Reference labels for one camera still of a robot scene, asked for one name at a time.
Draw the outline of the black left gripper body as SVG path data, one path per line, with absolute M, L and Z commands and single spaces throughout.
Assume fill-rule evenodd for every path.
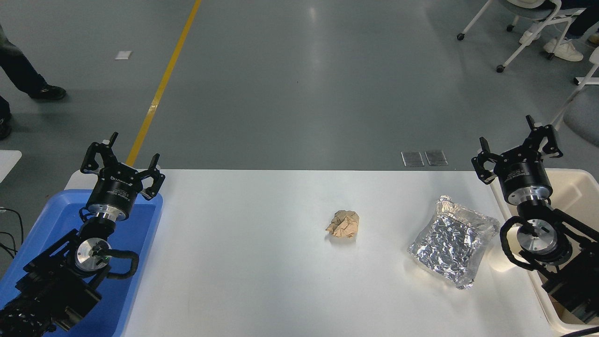
M 109 205 L 122 213 L 130 213 L 141 192 L 139 171 L 124 164 L 104 167 L 99 171 L 98 181 L 88 199 L 88 210 L 92 205 Z

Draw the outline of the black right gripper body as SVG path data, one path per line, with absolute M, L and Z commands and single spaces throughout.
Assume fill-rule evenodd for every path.
M 530 190 L 537 196 L 550 196 L 552 186 L 539 152 L 505 152 L 497 162 L 497 178 L 503 196 L 516 196 L 518 190 Z

